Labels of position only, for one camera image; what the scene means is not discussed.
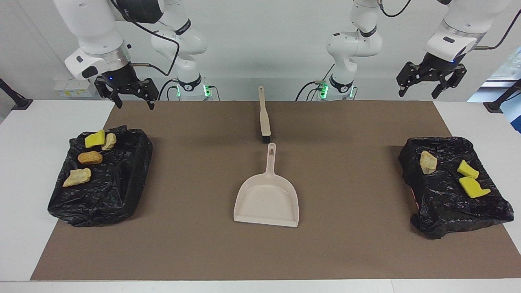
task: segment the brown mat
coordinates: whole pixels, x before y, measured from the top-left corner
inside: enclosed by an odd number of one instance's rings
[[[298,228],[233,221],[239,187],[265,168],[257,103],[125,102],[105,128],[141,128],[154,143],[135,215],[97,228],[59,221],[32,280],[521,277],[502,225],[428,240],[409,223],[416,208],[397,157],[407,138],[450,135],[433,103],[267,109]]]

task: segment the white dustpan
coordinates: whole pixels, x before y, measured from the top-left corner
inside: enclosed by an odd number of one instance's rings
[[[299,224],[299,200],[293,185],[275,174],[275,150],[275,144],[270,143],[266,172],[242,184],[233,209],[235,221],[287,227]]]

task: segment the yellow sponge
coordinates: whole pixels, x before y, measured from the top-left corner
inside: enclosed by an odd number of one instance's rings
[[[105,144],[105,131],[100,130],[94,134],[91,134],[85,138],[85,147],[91,148],[96,145]]]
[[[461,161],[457,171],[467,177],[472,177],[474,179],[478,178],[479,176],[479,171],[476,171],[472,167],[470,167],[470,165],[467,164],[465,160]]]
[[[470,198],[478,198],[482,196],[486,196],[490,193],[490,189],[481,189],[481,186],[476,181],[475,178],[467,176],[460,178],[460,184],[463,186],[463,189],[465,189],[465,192],[467,192],[468,196]]]

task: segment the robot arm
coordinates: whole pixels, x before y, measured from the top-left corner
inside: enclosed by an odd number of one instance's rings
[[[328,100],[343,99],[348,95],[357,65],[352,57],[370,57],[382,48],[382,37],[376,30],[379,13],[376,0],[354,0],[351,9],[351,23],[356,32],[339,32],[329,37],[327,51],[334,59],[334,69],[328,80]]]
[[[74,77],[85,80],[99,74],[94,84],[100,96],[114,101],[118,108],[122,106],[119,94],[132,94],[146,100],[149,108],[153,109],[158,97],[157,88],[150,78],[138,79],[108,2],[54,0],[54,4],[80,45],[65,59],[65,65]],[[163,8],[163,0],[153,0],[147,1],[146,9],[134,10],[148,18],[158,18],[163,14]]]
[[[165,25],[166,30],[155,34],[179,43],[180,58],[174,69],[186,95],[208,97],[196,63],[190,56],[204,53],[207,43],[191,27],[181,0],[54,0],[54,3],[80,44],[80,48],[65,60],[66,66],[78,79],[101,75],[94,82],[101,97],[109,98],[121,107],[119,94],[133,94],[146,100],[153,109],[159,96],[152,79],[142,81],[137,78],[127,45],[116,29],[114,16],[134,23],[159,21]],[[152,43],[158,52],[174,60],[178,50],[174,42],[153,35]]]
[[[180,51],[174,65],[174,73],[179,80],[180,99],[200,100],[207,98],[209,92],[204,83],[197,63],[191,55],[203,54],[208,47],[206,38],[192,26],[182,0],[166,0],[165,13],[159,22],[167,28],[156,33],[179,43]],[[152,47],[169,60],[175,57],[176,46],[167,40],[151,36]]]
[[[427,42],[427,53],[422,63],[415,65],[407,62],[398,74],[396,80],[400,86],[400,97],[409,87],[422,81],[439,82],[432,92],[434,99],[443,90],[457,87],[467,72],[460,61],[476,47],[510,1],[438,0],[447,5],[449,11]]]

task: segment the black trash bag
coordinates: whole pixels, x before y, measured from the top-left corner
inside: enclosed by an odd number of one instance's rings
[[[47,210],[64,222],[76,227],[102,226],[119,223],[133,215],[145,185],[152,156],[152,143],[140,129],[127,126],[110,129],[117,142],[110,151],[101,146],[87,149],[84,132],[69,141],[70,149],[56,181]],[[78,162],[82,152],[98,151],[103,161],[96,165]],[[74,169],[89,168],[89,182],[63,188]]]
[[[422,151],[438,159],[436,171],[424,175],[420,167]],[[411,223],[427,238],[440,239],[447,233],[477,230],[514,220],[512,206],[499,193],[483,168],[472,143],[461,137],[411,138],[398,158],[403,179],[412,188],[418,213]],[[465,160],[479,171],[477,181],[491,192],[470,198],[458,179],[460,162]]]

